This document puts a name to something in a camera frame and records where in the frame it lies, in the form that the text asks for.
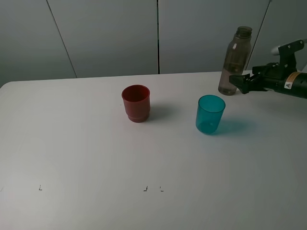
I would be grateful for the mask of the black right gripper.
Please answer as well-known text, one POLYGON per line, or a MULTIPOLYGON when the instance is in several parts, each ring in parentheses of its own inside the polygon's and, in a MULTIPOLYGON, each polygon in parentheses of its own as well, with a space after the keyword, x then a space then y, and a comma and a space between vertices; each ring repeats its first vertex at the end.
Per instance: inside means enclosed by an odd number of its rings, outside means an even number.
POLYGON ((269 63, 262 66, 254 66, 252 68, 252 76, 231 75, 229 82, 236 86, 242 94, 249 92, 275 91, 281 92, 292 90, 294 80, 288 80, 288 77, 297 72, 296 67, 288 67, 288 65, 280 65, 279 63, 269 63))

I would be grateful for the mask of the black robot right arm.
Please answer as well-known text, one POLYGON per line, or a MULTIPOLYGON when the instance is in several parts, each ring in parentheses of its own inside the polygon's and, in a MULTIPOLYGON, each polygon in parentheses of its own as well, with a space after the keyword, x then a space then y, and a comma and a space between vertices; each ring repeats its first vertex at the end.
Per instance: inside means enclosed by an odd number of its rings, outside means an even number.
POLYGON ((307 97, 307 74, 279 63, 253 67, 252 74, 231 75, 229 82, 242 94, 273 91, 304 99, 307 97))

